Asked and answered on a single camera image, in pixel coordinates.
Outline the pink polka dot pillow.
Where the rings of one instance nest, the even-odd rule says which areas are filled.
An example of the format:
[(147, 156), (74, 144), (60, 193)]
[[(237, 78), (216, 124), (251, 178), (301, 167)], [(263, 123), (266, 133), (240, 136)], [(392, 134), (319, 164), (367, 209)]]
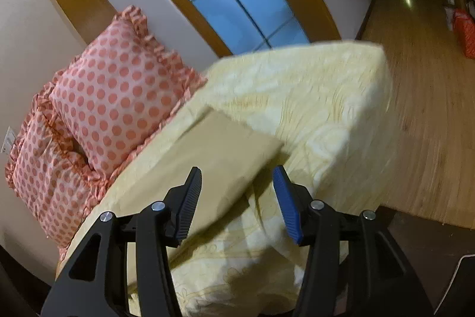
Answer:
[(50, 95), (47, 82), (33, 96), (5, 167), (6, 181), (58, 247), (67, 249), (108, 183), (92, 171)]
[(74, 59), (51, 100), (90, 167), (108, 179), (205, 82), (130, 6)]

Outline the red box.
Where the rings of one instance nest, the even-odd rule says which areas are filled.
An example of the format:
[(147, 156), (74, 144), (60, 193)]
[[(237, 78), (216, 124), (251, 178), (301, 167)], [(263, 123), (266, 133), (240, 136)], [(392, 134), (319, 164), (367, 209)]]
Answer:
[(455, 9), (452, 26), (464, 55), (469, 59), (475, 59), (475, 23), (473, 17), (465, 10)]

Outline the beige khaki pants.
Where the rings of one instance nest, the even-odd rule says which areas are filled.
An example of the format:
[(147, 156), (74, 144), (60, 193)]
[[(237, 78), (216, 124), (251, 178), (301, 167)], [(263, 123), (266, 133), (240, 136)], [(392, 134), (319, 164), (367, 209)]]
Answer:
[(287, 160), (283, 141), (206, 108), (159, 134), (115, 181), (102, 208), (119, 216), (136, 213), (200, 168), (202, 189), (189, 235), (168, 252), (178, 299), (269, 298), (293, 277), (263, 228), (277, 212), (270, 170)]

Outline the white wall socket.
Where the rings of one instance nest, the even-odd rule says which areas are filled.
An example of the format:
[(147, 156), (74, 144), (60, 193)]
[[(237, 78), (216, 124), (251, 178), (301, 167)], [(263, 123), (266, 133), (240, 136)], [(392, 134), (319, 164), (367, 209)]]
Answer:
[(8, 127), (3, 139), (3, 143), (1, 145), (2, 154), (9, 154), (11, 152), (13, 144), (15, 144), (15, 139), (16, 139), (15, 131), (11, 127)]

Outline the yellow patterned bed cover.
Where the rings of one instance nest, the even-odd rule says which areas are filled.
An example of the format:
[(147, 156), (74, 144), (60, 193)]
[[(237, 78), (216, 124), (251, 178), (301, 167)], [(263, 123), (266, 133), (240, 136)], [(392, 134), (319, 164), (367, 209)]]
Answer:
[[(395, 170), (398, 140), (392, 81), (379, 45), (347, 41), (234, 56), (216, 62), (206, 75), (207, 84), (141, 152), (173, 122), (190, 122), (203, 109), (214, 109), (283, 141), (288, 160), (276, 165), (335, 210), (359, 214), (379, 206)], [(278, 294), (249, 302), (178, 299), (185, 316), (275, 315), (295, 306), (308, 251), (286, 234), (273, 168), (277, 212), (263, 228), (292, 269), (292, 279)], [(74, 235), (72, 247), (105, 211), (111, 210), (101, 201)]]

